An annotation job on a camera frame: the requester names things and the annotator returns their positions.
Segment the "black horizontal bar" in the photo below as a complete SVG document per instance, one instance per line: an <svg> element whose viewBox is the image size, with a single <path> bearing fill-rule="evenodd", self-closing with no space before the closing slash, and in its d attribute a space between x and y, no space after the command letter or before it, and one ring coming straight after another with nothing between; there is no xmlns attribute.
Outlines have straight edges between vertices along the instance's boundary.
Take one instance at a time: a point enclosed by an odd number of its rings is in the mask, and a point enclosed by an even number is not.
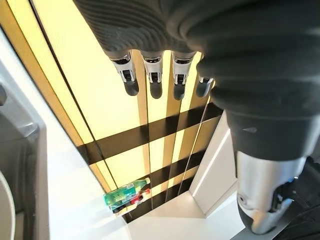
<svg viewBox="0 0 320 240"><path fill-rule="evenodd" d="M186 170L199 166L207 149L191 154Z"/></svg>
<svg viewBox="0 0 320 240"><path fill-rule="evenodd" d="M160 207L162 204L164 204L166 202L166 194L168 195L167 201L174 199L178 195L181 195L184 192L189 190L193 179L194 179L194 177L190 177L188 179L183 180L180 192L178 192L180 184L174 185L174 186L168 188L167 190L162 191L159 194L153 196L152 198L149 198L148 200L142 202L135 209L130 211L130 215L129 215L129 213L126 213L123 218L125 219L125 221L127 223L130 223L133 220L147 214L148 212L150 212L152 210L152 206L151 206L152 201L153 201L153 209Z"/></svg>
<svg viewBox="0 0 320 240"><path fill-rule="evenodd" d="M158 186L169 179L170 165L165 166L157 171L150 173L152 187Z"/></svg>
<svg viewBox="0 0 320 240"><path fill-rule="evenodd" d="M206 109L207 118L218 117L222 114L220 108L209 103ZM174 134L177 131L189 128L201 121L205 107L197 107L180 114L169 116L149 124L141 125L96 141L105 159L123 153L151 141ZM89 164L101 161L101 155L94 142L86 144Z"/></svg>
<svg viewBox="0 0 320 240"><path fill-rule="evenodd" d="M169 179L172 179L182 174L186 170L188 158L189 157L185 157L184 159L181 159L171 164L171 172L170 172Z"/></svg>

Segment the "red object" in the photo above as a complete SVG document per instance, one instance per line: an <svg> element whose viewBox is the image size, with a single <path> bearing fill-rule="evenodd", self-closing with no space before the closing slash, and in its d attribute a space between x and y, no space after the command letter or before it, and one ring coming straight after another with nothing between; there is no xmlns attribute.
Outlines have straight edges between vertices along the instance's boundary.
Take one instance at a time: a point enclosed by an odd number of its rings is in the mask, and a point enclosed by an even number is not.
<svg viewBox="0 0 320 240"><path fill-rule="evenodd" d="M142 197L142 193L146 193L146 194L149 194L150 193L150 188L148 188L147 190L145 190L145 191L140 191L136 196L135 196L135 198L132 198L131 200L130 200L130 203L131 204L136 204L136 203L138 203L139 202L139 198L141 198Z"/></svg>

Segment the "robotic hand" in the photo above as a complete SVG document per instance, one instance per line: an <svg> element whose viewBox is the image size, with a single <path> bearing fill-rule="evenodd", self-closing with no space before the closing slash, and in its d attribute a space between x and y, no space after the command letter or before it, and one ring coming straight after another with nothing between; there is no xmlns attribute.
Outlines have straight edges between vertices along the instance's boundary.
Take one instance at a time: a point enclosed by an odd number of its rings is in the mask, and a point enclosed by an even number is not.
<svg viewBox="0 0 320 240"><path fill-rule="evenodd" d="M242 221L271 231L320 133L318 0L74 0L129 95L138 94L130 50L141 51L154 98L162 52L173 51L174 97L189 63L198 96L211 91L231 130Z"/></svg>

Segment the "light panel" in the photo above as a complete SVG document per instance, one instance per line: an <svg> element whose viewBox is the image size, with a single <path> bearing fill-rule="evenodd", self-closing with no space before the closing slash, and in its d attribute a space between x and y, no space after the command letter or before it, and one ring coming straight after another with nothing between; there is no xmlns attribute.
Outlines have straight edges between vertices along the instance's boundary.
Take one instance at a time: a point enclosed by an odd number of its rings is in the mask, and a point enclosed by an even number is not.
<svg viewBox="0 0 320 240"><path fill-rule="evenodd" d="M150 172L153 173L163 167L165 138L159 138L149 143Z"/></svg>
<svg viewBox="0 0 320 240"><path fill-rule="evenodd" d="M59 98L64 110L68 114L74 127L79 133L82 141L86 144L92 142L92 136L86 124L78 111L76 103L74 102L67 85L58 69L58 66L50 52L46 40L41 32L36 17L31 9L28 0L8 0L8 4L15 16L24 37L28 41L33 54L37 58L45 76Z"/></svg>
<svg viewBox="0 0 320 240"><path fill-rule="evenodd" d="M139 108L139 120L140 126L148 124L148 109L147 109L147 82L146 82L146 70L144 65L143 57L140 51L132 50L132 60L135 66L136 80L139 84L139 93L136 96Z"/></svg>
<svg viewBox="0 0 320 240"><path fill-rule="evenodd" d="M179 152L179 160L188 158L191 154L192 147L196 140L197 132L200 124L188 127L184 130L181 148Z"/></svg>
<svg viewBox="0 0 320 240"><path fill-rule="evenodd" d="M207 148L218 121L219 119L212 118L201 123L192 153L197 153Z"/></svg>
<svg viewBox="0 0 320 240"><path fill-rule="evenodd" d="M105 161L118 187L149 174L145 168L143 146L109 157Z"/></svg>
<svg viewBox="0 0 320 240"><path fill-rule="evenodd" d="M195 166L189 170L187 170L185 173L181 173L178 176L172 177L168 181L168 189L181 183L183 180L188 179L196 175L196 172L198 170L199 166Z"/></svg>
<svg viewBox="0 0 320 240"><path fill-rule="evenodd" d="M152 197L158 195L159 193L162 193L163 191L167 190L168 181L165 181L157 186L154 186L151 188L151 195Z"/></svg>
<svg viewBox="0 0 320 240"><path fill-rule="evenodd" d="M163 162L162 167L169 166L172 163L176 133L168 135L164 138Z"/></svg>
<svg viewBox="0 0 320 240"><path fill-rule="evenodd" d="M177 131L175 134L175 141L173 147L172 163L179 161L179 154L181 149L181 144L184 139L185 130Z"/></svg>
<svg viewBox="0 0 320 240"><path fill-rule="evenodd" d="M74 3L34 0L34 5L94 137L138 127L137 97L126 93L116 68Z"/></svg>
<svg viewBox="0 0 320 240"><path fill-rule="evenodd" d="M201 59L201 55L202 55L201 52L197 52L192 59L189 75L186 79L185 94L183 99L181 100L181 108L180 108L181 113L188 111L190 109L191 100L193 98L194 87L195 87L195 84L198 82L198 79L197 79L198 73L197 73L196 66Z"/></svg>
<svg viewBox="0 0 320 240"><path fill-rule="evenodd" d="M98 170L100 171L100 173L102 174L102 176L104 177L106 183L108 184L108 187L110 188L111 191L116 190L117 186L114 182L114 180L112 179L112 176L107 168L107 165L105 163L104 160L102 161L98 161L96 163L96 166L98 168Z"/></svg>

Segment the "green bottle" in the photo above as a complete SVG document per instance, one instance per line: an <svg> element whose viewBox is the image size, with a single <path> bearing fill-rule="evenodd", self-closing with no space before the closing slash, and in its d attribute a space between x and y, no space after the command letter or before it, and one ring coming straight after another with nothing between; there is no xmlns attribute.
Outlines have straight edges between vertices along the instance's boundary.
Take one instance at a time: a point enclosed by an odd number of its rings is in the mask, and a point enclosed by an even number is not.
<svg viewBox="0 0 320 240"><path fill-rule="evenodd" d="M118 189L106 193L104 195L104 201L109 206L112 207L115 203L117 206L119 204L125 204L130 201L133 197L135 197L138 192L147 184L150 183L150 178L146 178L143 180L136 180L127 185L119 187Z"/></svg>

